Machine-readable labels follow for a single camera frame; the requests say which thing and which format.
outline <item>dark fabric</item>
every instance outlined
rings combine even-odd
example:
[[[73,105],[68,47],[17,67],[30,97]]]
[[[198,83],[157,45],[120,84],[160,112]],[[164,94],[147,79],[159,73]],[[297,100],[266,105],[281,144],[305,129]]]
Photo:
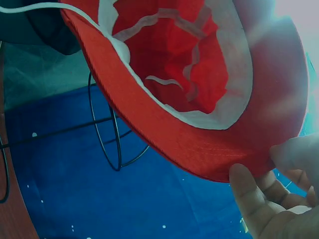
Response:
[[[24,5],[46,0],[22,0]],[[64,24],[60,10],[56,8],[37,9],[25,13],[31,26],[41,40],[64,55],[71,55],[80,50],[76,37]]]

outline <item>red bucket hat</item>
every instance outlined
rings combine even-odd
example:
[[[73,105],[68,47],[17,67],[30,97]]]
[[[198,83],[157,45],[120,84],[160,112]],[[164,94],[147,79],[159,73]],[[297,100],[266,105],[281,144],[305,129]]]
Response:
[[[269,148],[299,134],[303,47],[274,0],[62,0],[94,79],[118,115],[178,167],[228,182],[234,163],[273,169]]]

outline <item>black wire stand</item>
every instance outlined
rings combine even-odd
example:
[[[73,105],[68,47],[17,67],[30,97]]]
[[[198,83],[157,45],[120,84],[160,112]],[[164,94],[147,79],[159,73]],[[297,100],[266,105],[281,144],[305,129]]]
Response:
[[[24,144],[24,143],[29,143],[29,142],[32,142],[32,141],[35,141],[35,140],[39,140],[39,139],[42,139],[42,138],[47,138],[47,137],[50,137],[50,136],[54,136],[54,135],[66,133],[66,132],[69,132],[69,131],[77,130],[77,129],[80,129],[80,128],[84,128],[84,127],[87,127],[87,126],[90,126],[90,125],[94,125],[97,137],[99,139],[102,151],[104,153],[104,156],[106,157],[106,160],[110,164],[111,168],[113,170],[117,171],[117,172],[120,171],[122,167],[126,167],[126,166],[134,163],[135,161],[137,161],[148,150],[148,148],[150,147],[149,145],[147,145],[136,157],[134,157],[130,161],[127,161],[125,163],[122,162],[121,138],[123,138],[123,137],[127,136],[128,134],[132,133],[132,131],[129,130],[129,131],[127,131],[126,133],[124,133],[122,135],[119,134],[118,124],[117,124],[117,119],[119,117],[116,116],[114,110],[112,109],[112,107],[109,104],[108,104],[108,107],[109,107],[109,110],[110,110],[110,113],[111,113],[111,117],[107,117],[107,118],[103,118],[103,119],[99,119],[99,120],[95,119],[94,108],[93,108],[93,103],[92,103],[92,98],[91,98],[91,88],[92,88],[92,86],[95,86],[96,84],[91,84],[91,79],[92,79],[92,74],[90,72],[89,79],[88,79],[88,96],[89,96],[90,109],[91,109],[91,114],[92,114],[92,119],[93,119],[92,122],[80,124],[80,125],[77,125],[77,126],[73,126],[73,127],[70,127],[70,128],[62,129],[62,130],[58,130],[56,132],[52,132],[52,133],[48,133],[48,134],[44,134],[44,135],[37,135],[35,137],[28,138],[28,139],[25,139],[25,140],[22,140],[22,141],[19,141],[19,142],[14,142],[14,143],[3,144],[2,138],[0,136],[0,149],[1,149],[2,157],[3,157],[3,163],[4,163],[4,169],[5,169],[5,177],[6,177],[6,191],[5,191],[4,197],[2,199],[0,199],[0,204],[5,203],[7,201],[8,197],[9,197],[9,192],[10,192],[10,177],[9,177],[7,158],[6,158],[6,154],[5,154],[5,150],[4,150],[5,148],[17,146],[17,145]],[[102,139],[101,139],[101,135],[100,135],[99,129],[98,129],[98,124],[99,123],[103,123],[103,122],[107,122],[107,121],[110,121],[110,120],[113,123],[115,138],[103,142]],[[108,156],[108,154],[107,154],[107,152],[105,150],[105,147],[104,147],[104,145],[112,143],[112,142],[116,142],[116,145],[117,145],[117,152],[118,152],[118,164],[117,165],[114,165],[111,162],[111,160],[110,160],[110,158],[109,158],[109,156]]]

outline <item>blue tablecloth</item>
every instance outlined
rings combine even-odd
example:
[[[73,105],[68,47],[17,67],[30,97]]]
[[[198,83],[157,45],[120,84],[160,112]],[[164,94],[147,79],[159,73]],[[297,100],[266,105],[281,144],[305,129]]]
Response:
[[[312,83],[316,75],[311,71]],[[98,88],[92,89],[97,119],[109,116]],[[310,97],[302,134],[318,131],[317,103]],[[47,98],[6,113],[10,142],[91,121],[87,88]],[[111,122],[99,124],[114,138]],[[128,127],[119,120],[120,133]],[[131,133],[122,140],[123,160],[145,143]],[[106,146],[117,161],[115,143]],[[211,239],[250,238],[229,184],[196,178],[154,150],[114,172],[93,126],[11,148],[23,199],[40,238]],[[279,174],[284,185],[289,181]],[[304,194],[294,184],[289,189]]]

